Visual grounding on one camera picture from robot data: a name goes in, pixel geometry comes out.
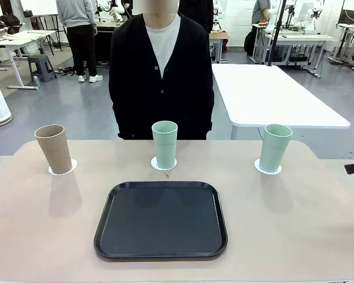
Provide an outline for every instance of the person in gray shirt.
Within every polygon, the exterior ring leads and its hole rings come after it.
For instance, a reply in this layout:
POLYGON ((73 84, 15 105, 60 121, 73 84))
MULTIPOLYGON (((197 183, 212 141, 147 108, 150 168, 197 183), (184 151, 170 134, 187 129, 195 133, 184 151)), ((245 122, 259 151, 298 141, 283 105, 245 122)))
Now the person in gray shirt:
POLYGON ((97 75, 96 48, 94 37, 97 35, 97 24, 91 0, 57 0, 57 8, 61 23, 67 27, 67 38, 70 43, 75 71, 80 83, 85 82, 84 60, 87 61, 89 82, 102 81, 97 75))
POLYGON ((269 20, 270 0, 257 0, 253 9, 252 24, 269 20))

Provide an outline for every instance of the black tray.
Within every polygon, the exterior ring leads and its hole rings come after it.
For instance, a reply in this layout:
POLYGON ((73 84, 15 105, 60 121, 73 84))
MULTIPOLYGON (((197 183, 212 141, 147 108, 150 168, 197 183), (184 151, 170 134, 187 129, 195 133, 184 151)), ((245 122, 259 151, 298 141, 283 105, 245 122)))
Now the black tray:
POLYGON ((127 182, 109 193, 94 247, 105 258, 209 258, 227 245, 218 192, 202 182, 127 182))

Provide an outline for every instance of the white sneaker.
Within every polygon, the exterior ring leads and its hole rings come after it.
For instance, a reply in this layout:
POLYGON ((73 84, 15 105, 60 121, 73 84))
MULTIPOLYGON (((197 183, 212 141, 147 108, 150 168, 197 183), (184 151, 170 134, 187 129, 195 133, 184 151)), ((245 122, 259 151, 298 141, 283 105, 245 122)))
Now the white sneaker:
POLYGON ((79 75, 78 76, 78 82, 79 83, 85 82, 86 79, 87 79, 87 77, 85 75, 79 75))
POLYGON ((98 81, 102 81, 104 78, 103 78, 103 76, 102 75, 95 75, 94 77, 90 77, 89 78, 89 82, 90 83, 96 83, 96 82, 98 82, 98 81))

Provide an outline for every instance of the cup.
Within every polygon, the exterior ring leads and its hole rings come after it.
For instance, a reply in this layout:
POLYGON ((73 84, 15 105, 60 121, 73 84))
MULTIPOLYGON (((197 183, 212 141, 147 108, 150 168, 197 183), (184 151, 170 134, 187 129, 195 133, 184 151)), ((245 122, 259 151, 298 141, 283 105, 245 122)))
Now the cup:
POLYGON ((44 126, 36 130, 34 135, 55 174, 65 174, 72 169, 70 151, 63 126, 44 126))
POLYGON ((278 171, 292 135, 292 129, 284 125, 271 124, 265 127, 260 158, 261 170, 269 173, 278 171))
POLYGON ((160 121, 152 125, 156 160, 161 169, 175 165, 178 126, 174 122, 160 121))

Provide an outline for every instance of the white t-shirt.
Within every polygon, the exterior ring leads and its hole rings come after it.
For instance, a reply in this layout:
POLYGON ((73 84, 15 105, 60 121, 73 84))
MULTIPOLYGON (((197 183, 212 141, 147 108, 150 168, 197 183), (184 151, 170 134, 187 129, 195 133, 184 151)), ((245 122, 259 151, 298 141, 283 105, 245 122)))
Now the white t-shirt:
POLYGON ((181 17, 176 14, 173 22, 166 28, 151 29, 146 26, 153 52, 159 63, 161 77, 164 75, 165 66, 171 58, 173 49, 175 48, 180 24, 181 17))

